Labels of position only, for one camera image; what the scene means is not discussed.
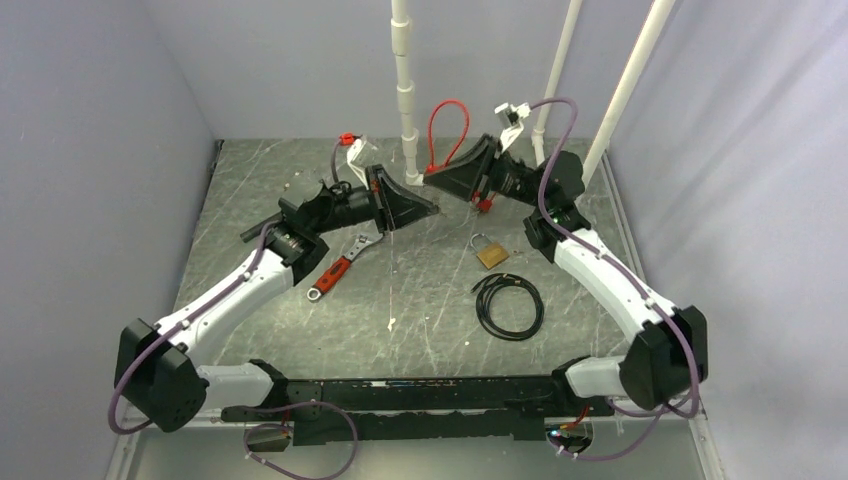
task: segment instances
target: brass padlock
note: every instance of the brass padlock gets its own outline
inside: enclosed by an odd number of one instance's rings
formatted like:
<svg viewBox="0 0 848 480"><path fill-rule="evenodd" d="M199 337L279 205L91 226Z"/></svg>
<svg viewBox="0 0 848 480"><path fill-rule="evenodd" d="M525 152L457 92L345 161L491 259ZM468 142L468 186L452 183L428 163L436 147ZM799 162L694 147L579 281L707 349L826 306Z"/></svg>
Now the brass padlock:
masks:
<svg viewBox="0 0 848 480"><path fill-rule="evenodd" d="M474 239L477 237L483 237L489 243L483 248L478 249L474 246ZM483 263L486 270L495 268L498 264L509 258L509 252L507 252L500 243L491 241L489 237L482 233L475 233L472 235L468 240L468 244L475 252L477 252L477 258L480 259L480 262Z"/></svg>

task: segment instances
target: adjustable wrench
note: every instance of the adjustable wrench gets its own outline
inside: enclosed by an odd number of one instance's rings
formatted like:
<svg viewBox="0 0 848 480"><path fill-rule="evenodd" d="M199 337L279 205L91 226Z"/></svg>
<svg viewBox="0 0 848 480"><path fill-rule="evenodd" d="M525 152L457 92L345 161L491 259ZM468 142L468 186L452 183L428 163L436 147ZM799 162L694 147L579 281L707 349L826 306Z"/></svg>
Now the adjustable wrench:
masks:
<svg viewBox="0 0 848 480"><path fill-rule="evenodd" d="M342 255L335 263L333 263L330 268L324 272L321 277L315 281L315 284L312 285L312 288L306 291L306 298L310 302L317 302L321 299L327 292L330 291L331 288L342 278L342 275L345 274L347 269L350 267L350 264L353 260L362 253L363 250L374 245L383 239L382 234L376 235L367 235L364 233L360 233L356 236L356 242L353 243L353 247L347 251L344 255Z"/></svg>

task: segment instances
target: white pipe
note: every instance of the white pipe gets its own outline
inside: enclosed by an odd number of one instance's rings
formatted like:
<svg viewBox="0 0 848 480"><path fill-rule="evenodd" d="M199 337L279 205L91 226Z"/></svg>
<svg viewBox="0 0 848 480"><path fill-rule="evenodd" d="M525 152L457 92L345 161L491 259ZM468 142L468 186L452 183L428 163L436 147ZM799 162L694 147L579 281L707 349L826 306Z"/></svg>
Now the white pipe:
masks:
<svg viewBox="0 0 848 480"><path fill-rule="evenodd" d="M574 26L577 24L577 14L580 13L581 5L583 5L583 0L568 2L568 12L565 14L565 23L562 24L562 33L559 36L556 55L554 55L554 64L551 67L551 75L548 77L548 86L545 87L545 96L542 98L550 98L556 94L559 77L562 75L562 67L565 65L565 55L568 53L568 46L571 44L571 36L574 34ZM548 122L550 111L550 104L542 106L539 111L539 118L536 119L536 125L533 127L533 133L530 135L533 150L536 152L536 165L541 165L545 161L545 124Z"/></svg>
<svg viewBox="0 0 848 480"><path fill-rule="evenodd" d="M401 121L401 144L406 157L406 183L421 185L422 176L418 173L415 156L418 153L418 129L412 119L415 111L415 83L409 78L409 15L406 0L392 0L392 51L395 54L397 68L398 110Z"/></svg>
<svg viewBox="0 0 848 480"><path fill-rule="evenodd" d="M639 76L645 69L645 64L654 50L654 45L657 43L660 33L662 33L668 15L674 7L674 2L675 0L654 0L651 5L642 31L639 32L639 38L633 45L633 52L630 53L627 65L624 66L624 71L621 73L621 80L618 81L618 86L612 95L604 119L601 120L601 126L598 128L595 140L589 148L589 153L586 154L586 161L583 162L583 183L585 185L589 184L592 174L595 173L595 169L601 161L601 156L609 146L610 138L612 138L615 127L621 119L622 112L624 112L624 107L627 106L627 101L630 100L630 95L636 88Z"/></svg>

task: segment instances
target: black cable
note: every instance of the black cable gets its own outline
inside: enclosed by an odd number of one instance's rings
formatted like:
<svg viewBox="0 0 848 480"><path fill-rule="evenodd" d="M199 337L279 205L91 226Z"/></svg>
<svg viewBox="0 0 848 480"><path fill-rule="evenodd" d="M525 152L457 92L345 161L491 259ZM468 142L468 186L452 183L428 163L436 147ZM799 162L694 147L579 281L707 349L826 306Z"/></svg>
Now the black cable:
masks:
<svg viewBox="0 0 848 480"><path fill-rule="evenodd" d="M489 312L492 298L495 296L495 293L506 287L523 288L533 297L533 303L536 304L536 318L533 320L533 325L527 330L511 332L495 325L495 322L492 320ZM474 285L474 288L471 289L471 293L476 292L478 288L480 289L480 293L477 294L477 320L480 321L480 325L489 335L501 340L520 342L536 335L542 328L542 321L545 318L545 304L542 302L542 296L539 295L539 290L532 283L511 273L493 273L477 282L477 285Z"/></svg>

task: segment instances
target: gray marble surface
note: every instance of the gray marble surface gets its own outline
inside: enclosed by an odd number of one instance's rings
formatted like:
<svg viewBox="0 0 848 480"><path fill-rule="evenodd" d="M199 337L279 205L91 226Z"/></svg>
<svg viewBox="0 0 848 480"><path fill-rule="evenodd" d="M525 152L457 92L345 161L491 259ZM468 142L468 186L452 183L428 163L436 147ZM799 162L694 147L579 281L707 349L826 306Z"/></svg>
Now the gray marble surface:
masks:
<svg viewBox="0 0 848 480"><path fill-rule="evenodd" d="M454 141L437 139L436 158L444 158ZM374 148L365 150L363 163L382 163L402 183L400 142L370 142ZM224 143L177 308L213 286L249 254L252 246L243 244L238 234L275 213L278 197L298 204L318 191L319 179L329 180L332 144L326 139ZM587 146L576 140L567 149L582 157ZM517 142L511 151L532 161L529 142ZM419 165L423 167L428 158L426 142L420 142ZM346 166L340 176L356 181ZM289 378L518 375L548 373L581 355L625 351L623 335L586 289L530 248L521 220L531 207L497 198L488 214L477 214L432 188L413 189L437 203L441 213L393 232L366 250L336 287L313 304L306 300L306 290L315 279L350 247L356 233L376 229L363 224L325 234L330 253L321 265L239 326L217 363L261 358ZM612 252L630 263L600 171L578 207ZM488 272L468 247L474 233L487 234L510 252L510 258L492 272L521 275L542 294L545 323L532 339L497 340L478 324L470 289ZM508 329L526 328L533 318L530 297L517 289L500 292L492 311L495 321Z"/></svg>

